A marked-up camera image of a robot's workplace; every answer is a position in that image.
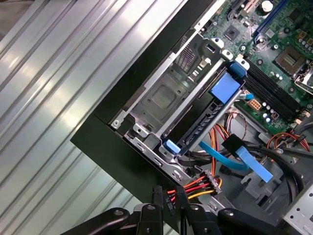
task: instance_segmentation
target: corrugated metal sheet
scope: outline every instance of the corrugated metal sheet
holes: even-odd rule
[[[36,0],[0,42],[1,235],[139,203],[69,140],[185,2]]]

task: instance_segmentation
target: cpu socket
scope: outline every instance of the cpu socket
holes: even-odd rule
[[[286,47],[275,60],[275,62],[290,75],[296,73],[304,61],[305,58],[292,46]]]

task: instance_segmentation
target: chip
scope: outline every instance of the chip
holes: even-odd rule
[[[296,21],[296,20],[299,18],[300,15],[301,15],[301,11],[296,8],[296,9],[294,9],[294,10],[290,13],[290,15],[289,15],[288,17],[289,17],[289,19],[291,19],[292,21]]]
[[[279,54],[275,62],[288,74],[293,75],[300,66],[305,62],[305,58],[292,46]]]
[[[217,11],[216,11],[216,15],[220,15],[221,13],[222,13],[222,11],[224,10],[224,8],[223,7],[220,7]]]
[[[312,44],[313,44],[313,38],[308,39],[307,44],[309,44],[310,46],[312,46]]]
[[[269,38],[272,38],[274,35],[275,35],[275,33],[272,31],[272,30],[268,30],[268,31],[266,31],[266,33],[265,33]]]
[[[306,32],[302,31],[300,34],[299,34],[299,38],[305,38],[305,36],[307,35]]]
[[[225,37],[231,41],[234,41],[238,37],[239,34],[240,34],[240,31],[232,25],[230,25],[224,33]]]

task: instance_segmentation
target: blue ram slot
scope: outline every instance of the blue ram slot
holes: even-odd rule
[[[255,31],[255,38],[254,43],[256,44],[256,41],[258,40],[260,34],[263,32],[263,30],[266,28],[266,26],[275,18],[275,16],[280,12],[281,9],[289,2],[289,0],[282,0],[274,10],[269,14],[269,16],[266,17],[266,19],[263,21],[263,23],[257,28]]]

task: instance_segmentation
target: motherboard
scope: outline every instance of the motherboard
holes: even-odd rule
[[[312,94],[295,83],[313,67],[312,11],[310,0],[226,0],[201,32],[250,63],[245,93],[255,98],[237,106],[272,134],[313,108]]]

